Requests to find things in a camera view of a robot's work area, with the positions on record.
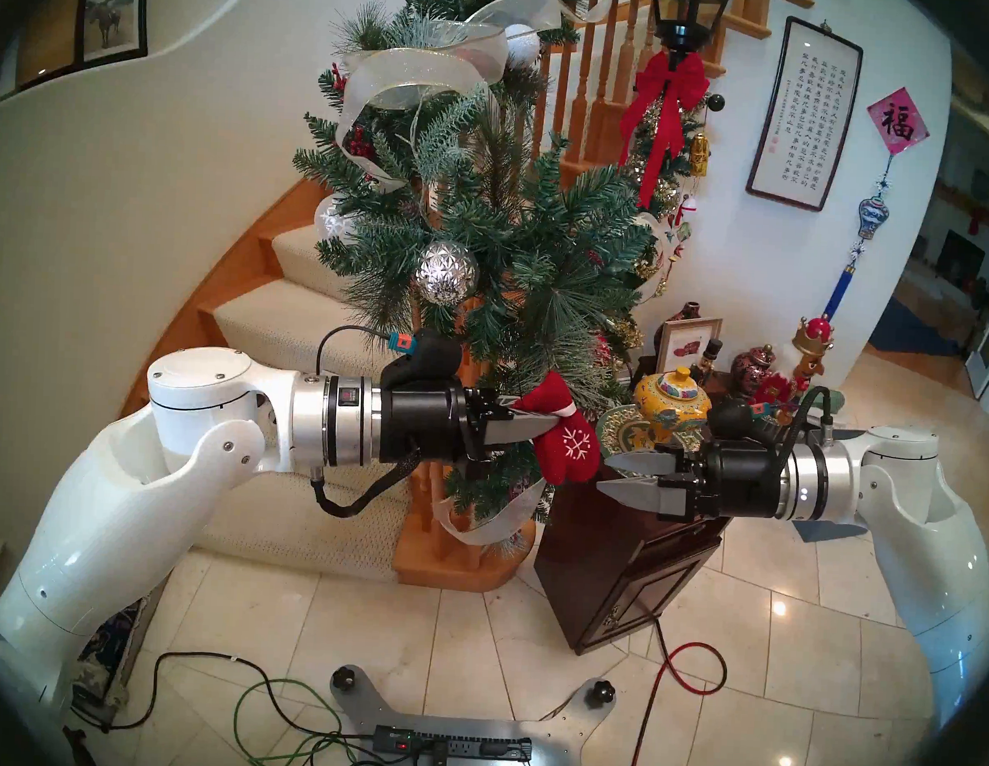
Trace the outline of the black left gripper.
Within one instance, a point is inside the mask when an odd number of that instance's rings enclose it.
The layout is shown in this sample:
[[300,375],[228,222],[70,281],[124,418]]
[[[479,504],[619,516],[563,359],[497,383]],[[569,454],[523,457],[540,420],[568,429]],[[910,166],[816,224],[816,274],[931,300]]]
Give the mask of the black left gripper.
[[562,419],[529,409],[524,396],[463,385],[382,383],[379,460],[450,465],[466,479],[489,474],[492,452],[545,435]]

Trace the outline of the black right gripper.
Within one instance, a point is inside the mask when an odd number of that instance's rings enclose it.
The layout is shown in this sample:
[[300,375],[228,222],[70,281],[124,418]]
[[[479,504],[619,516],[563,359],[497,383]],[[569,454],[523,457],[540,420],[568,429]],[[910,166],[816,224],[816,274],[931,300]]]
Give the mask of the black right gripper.
[[[601,480],[596,489],[623,506],[656,514],[664,522],[774,518],[782,492],[777,459],[775,447],[747,439],[709,440],[695,452],[671,440],[659,450],[611,455],[605,464],[620,475],[633,477]],[[664,493],[677,499],[662,511]]]

